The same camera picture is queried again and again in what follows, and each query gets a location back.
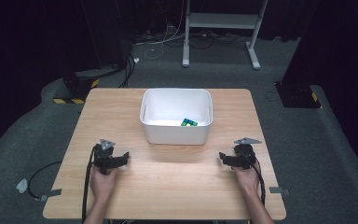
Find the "black cable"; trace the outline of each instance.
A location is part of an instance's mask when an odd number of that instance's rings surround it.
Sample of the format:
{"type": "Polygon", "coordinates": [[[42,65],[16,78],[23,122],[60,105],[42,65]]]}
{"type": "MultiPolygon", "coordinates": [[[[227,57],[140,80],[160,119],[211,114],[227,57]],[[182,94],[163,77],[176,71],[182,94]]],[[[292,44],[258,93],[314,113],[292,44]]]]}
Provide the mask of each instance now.
{"type": "Polygon", "coordinates": [[[204,48],[198,48],[198,47],[195,47],[194,45],[191,45],[191,44],[188,44],[191,48],[193,48],[193,49],[208,49],[208,48],[210,48],[212,45],[213,45],[213,43],[214,43],[214,38],[213,38],[213,36],[211,35],[211,34],[209,34],[209,33],[206,33],[206,34],[201,34],[201,35],[196,35],[195,36],[198,40],[202,40],[202,41],[209,41],[209,40],[212,40],[211,41],[211,43],[208,45],[208,46],[206,46],[206,47],[204,47],[204,48]]]}
{"type": "Polygon", "coordinates": [[[125,79],[124,81],[120,84],[120,86],[118,86],[119,88],[125,88],[128,87],[128,81],[133,73],[133,71],[135,70],[135,60],[133,59],[132,55],[130,54],[129,57],[131,57],[131,59],[127,58],[127,63],[130,66],[130,71],[127,72],[127,65],[126,65],[126,75],[125,75],[125,79]]]}
{"type": "Polygon", "coordinates": [[[258,180],[260,181],[260,188],[261,188],[260,201],[263,205],[266,205],[266,187],[264,185],[263,176],[261,175],[260,162],[257,159],[255,159],[255,161],[257,162],[258,167],[260,169],[260,171],[258,171],[257,168],[255,168],[255,165],[249,161],[249,159],[246,157],[246,155],[243,154],[242,151],[240,151],[240,153],[249,162],[249,164],[251,164],[251,167],[253,167],[255,169],[255,172],[257,173],[258,180]]]}
{"type": "Polygon", "coordinates": [[[240,43],[240,42],[244,42],[247,41],[249,39],[249,36],[246,36],[246,38],[244,38],[243,40],[238,40],[241,37],[245,37],[242,35],[237,35],[236,37],[234,37],[233,40],[218,40],[218,38],[225,38],[226,36],[217,36],[215,37],[215,43],[219,43],[219,44],[236,44],[236,43],[240,43]]]}
{"type": "Polygon", "coordinates": [[[168,46],[168,47],[171,47],[171,48],[181,48],[183,46],[183,40],[180,40],[180,42],[182,44],[180,45],[169,45],[168,43],[169,42],[174,42],[175,40],[171,40],[171,41],[167,41],[167,42],[164,42],[164,45],[168,46]]]}
{"type": "Polygon", "coordinates": [[[91,165],[92,165],[92,156],[94,155],[94,148],[91,151],[91,154],[89,155],[89,163],[87,164],[87,170],[86,170],[86,178],[84,181],[84,191],[83,191],[83,206],[82,206],[82,213],[81,213],[81,223],[84,223],[86,220],[86,211],[87,211],[87,196],[89,195],[89,181],[90,181],[90,171],[91,171],[91,165]]]}
{"type": "Polygon", "coordinates": [[[36,194],[34,194],[32,191],[31,191],[31,182],[32,182],[32,180],[34,179],[34,177],[37,175],[37,174],[39,174],[41,171],[43,171],[44,169],[46,169],[46,168],[48,168],[49,166],[52,166],[52,165],[55,165],[55,164],[59,164],[59,163],[62,163],[62,161],[55,161],[55,162],[53,162],[53,163],[50,163],[50,164],[48,164],[48,165],[45,165],[44,167],[42,167],[42,168],[40,168],[39,170],[37,170],[32,176],[31,176],[31,178],[30,178],[30,180],[29,180],[29,182],[28,182],[28,189],[27,189],[27,191],[28,191],[28,193],[32,196],[32,197],[34,197],[34,198],[36,198],[37,200],[40,200],[40,196],[37,196],[36,194]]]}
{"type": "Polygon", "coordinates": [[[263,176],[261,175],[261,166],[260,166],[260,162],[258,162],[258,167],[260,168],[260,172],[257,170],[257,168],[255,168],[255,166],[253,164],[251,164],[251,166],[255,169],[255,172],[257,173],[258,179],[260,180],[260,188],[261,188],[261,196],[260,196],[260,200],[261,203],[266,205],[266,188],[264,185],[264,179],[263,176]]]}

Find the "metal bracket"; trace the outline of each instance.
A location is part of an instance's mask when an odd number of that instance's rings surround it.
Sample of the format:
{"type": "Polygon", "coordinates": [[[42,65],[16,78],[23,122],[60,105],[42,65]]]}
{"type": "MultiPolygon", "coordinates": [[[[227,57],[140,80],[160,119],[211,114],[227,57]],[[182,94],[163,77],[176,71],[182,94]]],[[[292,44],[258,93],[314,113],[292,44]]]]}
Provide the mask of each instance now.
{"type": "Polygon", "coordinates": [[[282,196],[289,196],[290,191],[289,189],[283,189],[281,187],[269,187],[270,193],[280,193],[282,196]]]}
{"type": "Polygon", "coordinates": [[[100,139],[100,142],[101,142],[101,147],[103,150],[107,150],[108,148],[110,148],[116,144],[115,142],[110,142],[110,141],[104,140],[102,138],[100,139]]]}
{"type": "Polygon", "coordinates": [[[252,139],[252,138],[247,138],[244,137],[240,140],[234,141],[235,144],[240,144],[240,145],[250,145],[250,144],[260,144],[261,141],[252,139]]]}
{"type": "Polygon", "coordinates": [[[61,195],[61,193],[62,193],[61,189],[53,189],[49,193],[40,196],[39,199],[34,199],[34,200],[39,202],[45,202],[48,200],[49,197],[58,196],[61,195]]]}

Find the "warning tape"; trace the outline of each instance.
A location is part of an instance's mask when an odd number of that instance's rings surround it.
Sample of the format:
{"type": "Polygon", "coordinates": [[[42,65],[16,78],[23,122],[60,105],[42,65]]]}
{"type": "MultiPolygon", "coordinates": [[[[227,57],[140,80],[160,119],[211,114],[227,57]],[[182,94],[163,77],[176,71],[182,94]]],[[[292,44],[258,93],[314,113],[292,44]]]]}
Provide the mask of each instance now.
{"type": "Polygon", "coordinates": [[[314,102],[318,102],[318,97],[316,96],[315,92],[312,93],[312,98],[314,102]]]}
{"type": "MultiPolygon", "coordinates": [[[[96,88],[98,86],[98,83],[100,82],[100,79],[96,79],[91,83],[90,90],[96,88]]],[[[76,105],[82,105],[86,103],[86,97],[85,99],[79,99],[79,98],[53,98],[54,103],[59,105],[64,104],[76,104],[76,105]]]]}
{"type": "Polygon", "coordinates": [[[77,104],[77,105],[81,105],[84,104],[86,102],[86,100],[83,99],[53,99],[54,103],[59,104],[59,105],[63,105],[63,104],[77,104]]]}

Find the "hand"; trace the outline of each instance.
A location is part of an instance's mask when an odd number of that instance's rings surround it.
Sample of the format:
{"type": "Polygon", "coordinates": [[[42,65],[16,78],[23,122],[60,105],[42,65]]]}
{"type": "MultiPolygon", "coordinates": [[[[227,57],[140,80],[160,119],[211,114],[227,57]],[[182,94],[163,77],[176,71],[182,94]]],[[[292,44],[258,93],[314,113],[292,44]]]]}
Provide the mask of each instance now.
{"type": "Polygon", "coordinates": [[[116,173],[117,168],[113,169],[109,175],[103,175],[100,169],[92,164],[89,174],[89,186],[94,193],[95,201],[109,201],[115,188],[116,173]]]}
{"type": "MultiPolygon", "coordinates": [[[[255,163],[255,168],[258,172],[260,172],[260,166],[258,162],[255,163]]],[[[246,170],[240,167],[233,167],[233,169],[237,175],[238,183],[240,184],[243,193],[247,195],[257,195],[259,179],[255,169],[253,167],[246,170]]]]}

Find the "metal stand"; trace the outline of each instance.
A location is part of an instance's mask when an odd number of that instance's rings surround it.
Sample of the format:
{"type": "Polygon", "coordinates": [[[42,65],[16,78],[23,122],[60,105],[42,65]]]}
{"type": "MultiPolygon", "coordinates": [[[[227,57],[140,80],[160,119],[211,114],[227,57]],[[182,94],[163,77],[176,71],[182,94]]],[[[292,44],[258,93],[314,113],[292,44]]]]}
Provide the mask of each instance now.
{"type": "Polygon", "coordinates": [[[263,0],[260,11],[257,15],[239,14],[216,14],[216,13],[190,13],[190,0],[186,6],[186,32],[183,48],[183,67],[190,66],[189,31],[190,27],[228,28],[228,29],[249,29],[254,30],[250,42],[246,42],[246,49],[252,61],[254,70],[260,70],[260,63],[255,55],[255,41],[264,18],[267,3],[263,0]]]}

